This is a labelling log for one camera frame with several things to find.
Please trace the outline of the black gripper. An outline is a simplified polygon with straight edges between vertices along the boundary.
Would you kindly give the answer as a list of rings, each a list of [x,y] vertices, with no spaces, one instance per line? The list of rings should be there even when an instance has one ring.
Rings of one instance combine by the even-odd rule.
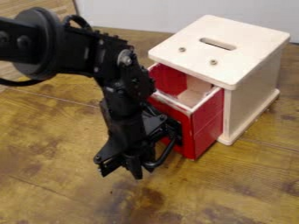
[[[107,125],[107,142],[93,157],[100,175],[105,177],[124,167],[135,179],[141,179],[141,166],[152,172],[164,162],[164,156],[155,158],[157,142],[149,138],[172,119],[148,102],[121,105],[103,99],[99,106]]]

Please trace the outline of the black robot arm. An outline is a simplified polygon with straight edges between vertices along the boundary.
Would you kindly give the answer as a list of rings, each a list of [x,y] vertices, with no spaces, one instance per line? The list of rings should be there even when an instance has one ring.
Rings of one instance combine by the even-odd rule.
[[[93,161],[107,176],[125,167],[135,179],[164,162],[172,146],[160,156],[155,143],[171,137],[167,115],[148,102],[155,80],[140,66],[135,48],[125,40],[92,29],[78,15],[58,18],[41,7],[22,10],[16,17],[0,17],[0,61],[9,61],[28,78],[0,78],[0,85],[36,85],[57,74],[82,75],[95,80],[101,92],[101,115],[108,140]]]

